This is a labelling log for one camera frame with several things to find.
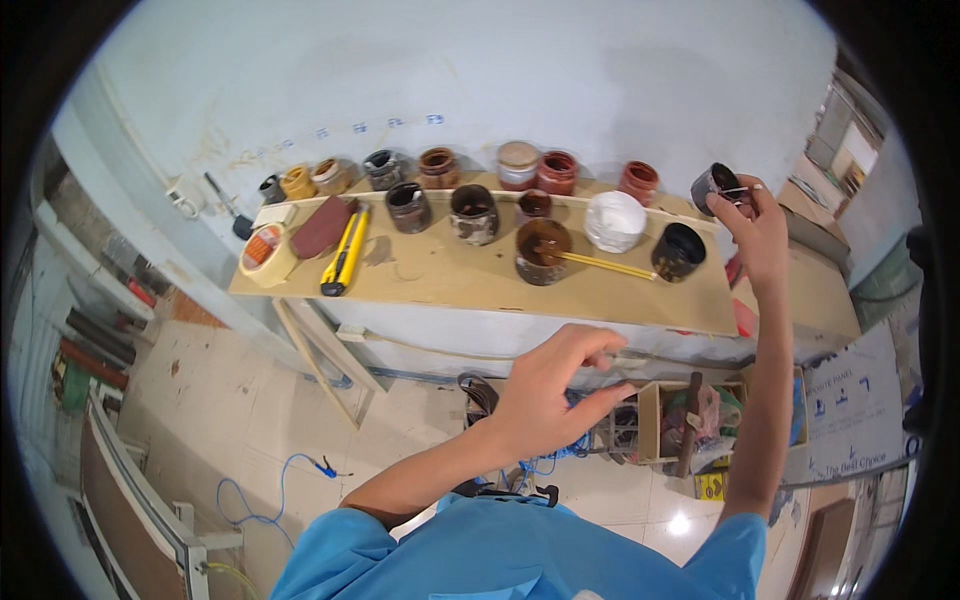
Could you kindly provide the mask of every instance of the wooden shelf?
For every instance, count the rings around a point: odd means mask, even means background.
[[[650,324],[724,336],[736,335],[732,294],[713,232],[716,224],[689,201],[658,195],[648,211],[647,229],[639,244],[624,254],[601,252],[583,231],[587,199],[614,186],[581,180],[575,194],[556,197],[554,218],[573,237],[573,251],[602,256],[641,269],[652,270],[650,252],[670,222],[696,227],[707,246],[707,260],[686,281],[647,281],[576,263],[568,265],[560,282],[537,287],[519,278],[515,257],[515,196],[497,191],[496,176],[466,173],[462,183],[480,183],[497,199],[500,231],[488,246],[473,247],[456,239],[447,219],[449,190],[427,191],[433,223],[421,233],[407,235],[394,228],[383,203],[383,192],[370,192],[365,181],[347,194],[359,195],[371,205],[371,221],[362,256],[347,294],[341,299],[375,302],[412,302],[478,310],[522,312],[624,324]],[[298,201],[291,228],[313,213],[323,199]],[[239,272],[229,290],[234,294],[296,298],[321,298],[320,277],[330,254],[302,261],[287,280],[262,288]]]

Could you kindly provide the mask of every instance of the tiled floor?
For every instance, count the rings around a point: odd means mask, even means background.
[[[168,321],[151,351],[138,356],[120,434],[149,444],[147,478],[164,499],[193,502],[200,531],[228,528],[216,508],[222,478],[237,482],[255,512],[274,516],[287,457],[325,456],[353,475],[330,480],[302,459],[290,464],[280,524],[296,541],[314,518],[380,470],[463,428],[464,399],[453,386],[397,380],[388,394],[360,397],[356,387],[342,393],[355,411],[366,410],[360,431],[353,432],[319,385],[259,354],[229,329]],[[651,468],[620,466],[596,455],[563,459],[537,483],[557,485],[561,502],[578,515],[677,564],[707,538],[722,508],[694,500],[683,482]],[[807,499],[796,494],[769,530],[757,597],[785,596],[803,542]],[[245,515],[232,487],[224,486],[221,500],[228,516]],[[402,536],[433,514],[427,509],[393,534]],[[266,596],[290,546],[270,525],[251,521],[243,530],[242,555],[214,558],[237,562]],[[214,598],[240,597],[226,578],[211,587]]]

